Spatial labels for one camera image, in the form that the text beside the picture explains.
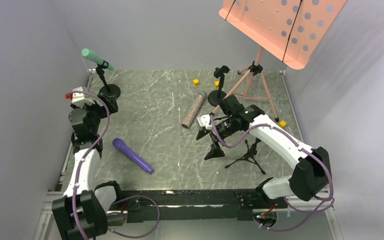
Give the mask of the black round-base clip stand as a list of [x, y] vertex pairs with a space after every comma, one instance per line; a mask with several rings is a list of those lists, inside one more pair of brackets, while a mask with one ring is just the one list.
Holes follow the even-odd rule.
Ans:
[[104, 76], [105, 69], [108, 69], [109, 66], [109, 63], [103, 60], [103, 62], [101, 64], [97, 64], [97, 67], [95, 68], [99, 79], [103, 83], [103, 87], [99, 90], [99, 93], [108, 97], [115, 97], [116, 99], [118, 99], [121, 95], [121, 89], [116, 84], [108, 84]]

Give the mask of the black tripod shock-mount stand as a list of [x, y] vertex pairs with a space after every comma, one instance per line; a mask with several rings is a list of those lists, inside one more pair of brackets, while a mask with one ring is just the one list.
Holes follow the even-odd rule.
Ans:
[[262, 167], [260, 166], [260, 164], [259, 164], [259, 163], [257, 162], [257, 160], [255, 159], [255, 156], [256, 156], [257, 153], [258, 153], [257, 145], [258, 145], [258, 143], [260, 143], [260, 142], [261, 142], [260, 139], [255, 138], [254, 143], [253, 143], [251, 146], [249, 146], [249, 144], [248, 144], [248, 140], [246, 139], [246, 140], [245, 140], [245, 144], [246, 144], [246, 147], [247, 147], [247, 151], [246, 151], [246, 153], [245, 153], [242, 157], [240, 157], [240, 158], [234, 160], [232, 163], [225, 165], [224, 168], [225, 168], [225, 169], [228, 169], [228, 168], [230, 168], [233, 164], [235, 164], [235, 163], [237, 163], [237, 162], [239, 162], [239, 161], [244, 161], [244, 162], [248, 162], [248, 163], [251, 163], [251, 164], [256, 165], [256, 166], [259, 168], [260, 172], [261, 172], [263, 175], [266, 175], [266, 172], [262, 169]]

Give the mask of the silver glitter microphone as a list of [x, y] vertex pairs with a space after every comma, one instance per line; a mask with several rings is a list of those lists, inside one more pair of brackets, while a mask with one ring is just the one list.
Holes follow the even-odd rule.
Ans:
[[207, 93], [205, 91], [199, 91], [197, 97], [194, 99], [189, 111], [186, 114], [186, 117], [181, 122], [181, 126], [185, 129], [189, 129], [200, 110], [204, 100], [207, 98]]

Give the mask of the teal green microphone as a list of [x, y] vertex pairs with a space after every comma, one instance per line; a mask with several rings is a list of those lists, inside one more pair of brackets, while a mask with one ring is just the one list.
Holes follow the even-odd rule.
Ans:
[[88, 61], [94, 62], [97, 65], [103, 65], [109, 70], [114, 70], [114, 66], [102, 57], [98, 56], [93, 50], [84, 48], [81, 50], [81, 55]]

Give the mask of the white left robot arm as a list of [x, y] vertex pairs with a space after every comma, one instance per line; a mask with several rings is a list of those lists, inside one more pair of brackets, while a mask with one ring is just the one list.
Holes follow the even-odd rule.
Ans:
[[103, 134], [98, 133], [101, 120], [118, 111], [114, 96], [98, 95], [78, 87], [66, 94], [71, 100], [68, 115], [74, 169], [62, 197], [52, 202], [51, 210], [63, 240], [89, 240], [106, 234], [107, 211], [120, 197], [116, 181], [102, 183], [94, 189], [96, 173], [103, 152]]

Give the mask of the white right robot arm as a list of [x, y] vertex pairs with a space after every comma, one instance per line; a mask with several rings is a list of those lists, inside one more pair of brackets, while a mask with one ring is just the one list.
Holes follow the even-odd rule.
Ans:
[[296, 196], [308, 202], [326, 186], [333, 190], [330, 157], [325, 148], [314, 148], [298, 140], [280, 128], [261, 108], [256, 105], [244, 107], [234, 95], [223, 99], [220, 108], [224, 113], [222, 122], [216, 123], [213, 113], [197, 119], [199, 132], [196, 138], [210, 135], [212, 140], [206, 160], [224, 157], [221, 147], [236, 147], [236, 144], [226, 143], [225, 139], [243, 132], [242, 139], [252, 135], [280, 155], [292, 169], [292, 174], [269, 178], [256, 187], [255, 191], [265, 201]]

